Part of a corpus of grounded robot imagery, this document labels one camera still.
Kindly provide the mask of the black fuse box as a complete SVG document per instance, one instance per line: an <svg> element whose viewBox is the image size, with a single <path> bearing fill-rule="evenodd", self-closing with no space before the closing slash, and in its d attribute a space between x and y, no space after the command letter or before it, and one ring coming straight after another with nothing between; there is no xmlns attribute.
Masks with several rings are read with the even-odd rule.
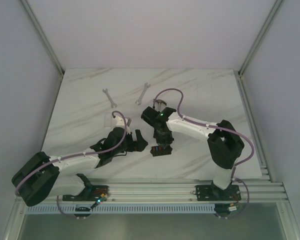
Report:
<svg viewBox="0 0 300 240"><path fill-rule="evenodd" d="M153 157L166 156L172 154L172 148L170 146L162 147L162 146L152 146L150 153Z"/></svg>

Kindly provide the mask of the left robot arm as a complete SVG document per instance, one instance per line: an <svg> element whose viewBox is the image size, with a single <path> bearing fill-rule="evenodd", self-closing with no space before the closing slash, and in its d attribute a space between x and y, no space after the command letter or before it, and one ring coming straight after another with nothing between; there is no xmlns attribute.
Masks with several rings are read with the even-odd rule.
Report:
<svg viewBox="0 0 300 240"><path fill-rule="evenodd" d="M142 152L148 142L141 131L131 132L115 127L87 150L70 156L48 156L40 151L12 177L16 193L28 207L40 204L48 197L62 196L65 201L95 201L107 187L93 185L87 172L109 164L113 158L132 152Z"/></svg>

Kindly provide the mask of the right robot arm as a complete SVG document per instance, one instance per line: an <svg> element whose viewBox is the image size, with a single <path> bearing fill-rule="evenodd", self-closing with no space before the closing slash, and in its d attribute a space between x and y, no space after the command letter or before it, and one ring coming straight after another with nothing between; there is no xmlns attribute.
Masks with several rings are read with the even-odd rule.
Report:
<svg viewBox="0 0 300 240"><path fill-rule="evenodd" d="M235 161L241 156L245 147L240 136L227 120L221 121L212 128L207 122L185 120L180 117L177 110L165 107L157 111L148 106L141 114L141 119L153 127L153 138L157 145L153 146L150 153L154 157L170 155L171 144L174 141L173 133L180 133L200 141L207 141L212 161L216 164L215 175L210 185L205 185L200 190L198 187L197 199L199 201L233 201L234 194L239 187L232 185L231 175Z"/></svg>

